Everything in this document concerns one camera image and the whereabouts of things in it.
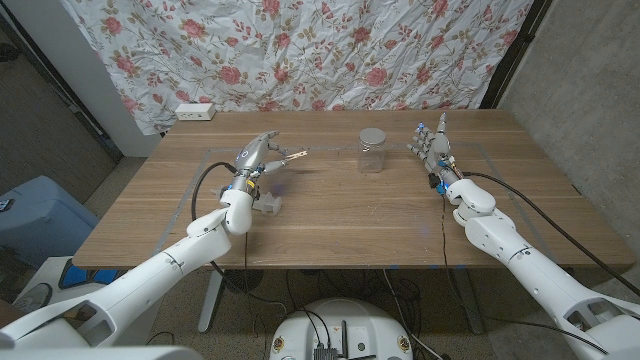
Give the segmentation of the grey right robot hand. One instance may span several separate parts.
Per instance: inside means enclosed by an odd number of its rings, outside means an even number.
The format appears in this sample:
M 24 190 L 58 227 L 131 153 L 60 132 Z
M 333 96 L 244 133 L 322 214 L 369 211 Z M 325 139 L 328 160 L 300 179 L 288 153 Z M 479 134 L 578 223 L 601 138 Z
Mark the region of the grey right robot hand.
M 416 128 L 413 143 L 407 148 L 423 163 L 428 172 L 429 186 L 444 195 L 448 187 L 462 178 L 455 170 L 454 157 L 450 153 L 450 143 L 446 135 L 446 114 L 443 113 L 437 129 L 431 131 L 423 123 Z

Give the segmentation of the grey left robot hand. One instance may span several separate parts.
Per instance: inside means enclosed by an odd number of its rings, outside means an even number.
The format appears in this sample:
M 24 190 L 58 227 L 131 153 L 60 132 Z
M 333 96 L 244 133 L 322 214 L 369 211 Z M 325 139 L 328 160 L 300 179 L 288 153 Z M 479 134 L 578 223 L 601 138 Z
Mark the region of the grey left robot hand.
M 236 173 L 229 186 L 230 190 L 251 193 L 261 175 L 274 173 L 293 159 L 293 155 L 289 155 L 282 160 L 265 162 L 270 150 L 279 150 L 277 144 L 270 142 L 278 134 L 277 130 L 264 132 L 251 140 L 238 153 L 234 164 Z

